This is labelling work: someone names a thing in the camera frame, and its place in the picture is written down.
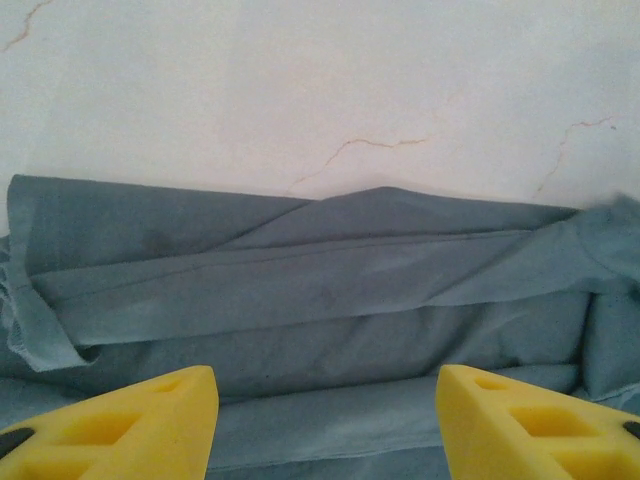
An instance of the black part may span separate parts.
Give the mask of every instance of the black part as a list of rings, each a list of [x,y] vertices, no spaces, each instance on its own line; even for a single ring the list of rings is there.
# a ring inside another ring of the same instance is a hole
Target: black part
[[[622,426],[627,432],[640,440],[640,422],[625,422]]]
[[[18,428],[0,435],[0,460],[13,452],[36,433],[32,428]]]

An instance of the yellow plastic piece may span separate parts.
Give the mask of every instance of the yellow plastic piece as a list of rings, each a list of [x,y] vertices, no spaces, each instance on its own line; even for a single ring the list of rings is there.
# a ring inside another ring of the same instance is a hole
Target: yellow plastic piece
[[[0,480],[201,480],[218,417],[210,367],[191,367],[13,425],[35,434]]]
[[[461,365],[436,409],[453,480],[640,480],[640,417]]]

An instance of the crumpled fabric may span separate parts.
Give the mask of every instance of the crumpled fabric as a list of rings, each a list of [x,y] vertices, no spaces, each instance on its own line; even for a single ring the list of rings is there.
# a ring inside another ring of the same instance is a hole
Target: crumpled fabric
[[[8,210],[3,425],[206,364],[207,478],[448,478],[442,364],[640,413],[628,197],[575,211],[17,176]]]

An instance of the yellow object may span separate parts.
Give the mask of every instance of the yellow object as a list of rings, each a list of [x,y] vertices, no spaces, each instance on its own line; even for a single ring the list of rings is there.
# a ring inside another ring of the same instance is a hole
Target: yellow object
[[[210,367],[191,367],[13,425],[35,430],[0,480],[201,480],[218,416]]]
[[[640,417],[461,365],[436,409],[453,480],[640,480]]]

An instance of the blue-gray cloth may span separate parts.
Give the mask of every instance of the blue-gray cloth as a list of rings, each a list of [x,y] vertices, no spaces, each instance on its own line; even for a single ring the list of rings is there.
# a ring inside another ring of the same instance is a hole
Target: blue-gray cloth
[[[0,426],[182,367],[208,479],[449,478],[438,368],[640,413],[640,204],[321,201],[17,176]]]

